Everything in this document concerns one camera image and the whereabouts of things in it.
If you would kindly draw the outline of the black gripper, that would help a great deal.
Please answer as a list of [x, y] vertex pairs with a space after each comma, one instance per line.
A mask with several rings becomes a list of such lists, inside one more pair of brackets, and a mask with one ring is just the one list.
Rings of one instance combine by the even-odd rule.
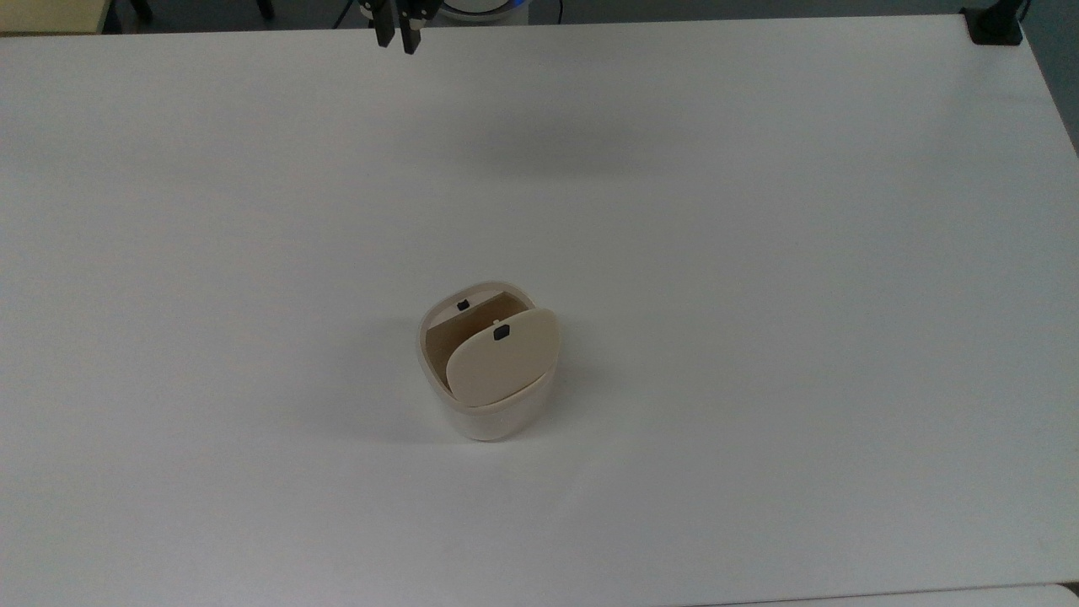
[[413, 55], [421, 43], [423, 22], [434, 19], [440, 11], [439, 1], [358, 1], [358, 10], [374, 20], [375, 39], [381, 47], [390, 47], [395, 32], [395, 17], [400, 17], [405, 54]]

